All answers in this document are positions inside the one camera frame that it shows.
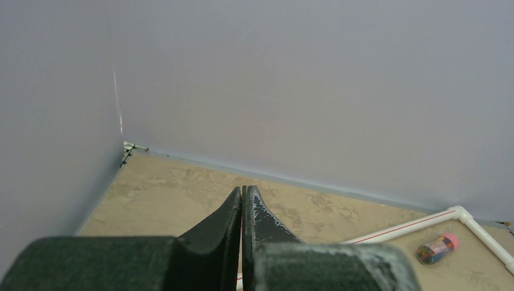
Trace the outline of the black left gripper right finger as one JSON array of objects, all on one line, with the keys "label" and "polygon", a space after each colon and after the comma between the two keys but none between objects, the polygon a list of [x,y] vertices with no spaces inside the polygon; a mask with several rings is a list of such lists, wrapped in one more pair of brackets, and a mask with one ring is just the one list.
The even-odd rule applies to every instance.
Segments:
[{"label": "black left gripper right finger", "polygon": [[421,290],[408,257],[387,244],[307,244],[242,189],[243,290]]}]

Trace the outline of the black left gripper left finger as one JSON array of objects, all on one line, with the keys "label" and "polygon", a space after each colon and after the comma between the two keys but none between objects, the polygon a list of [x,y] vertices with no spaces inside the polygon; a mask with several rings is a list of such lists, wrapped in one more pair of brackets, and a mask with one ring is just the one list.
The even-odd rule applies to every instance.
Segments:
[{"label": "black left gripper left finger", "polygon": [[235,290],[241,189],[180,236],[60,236],[30,243],[2,290]]}]

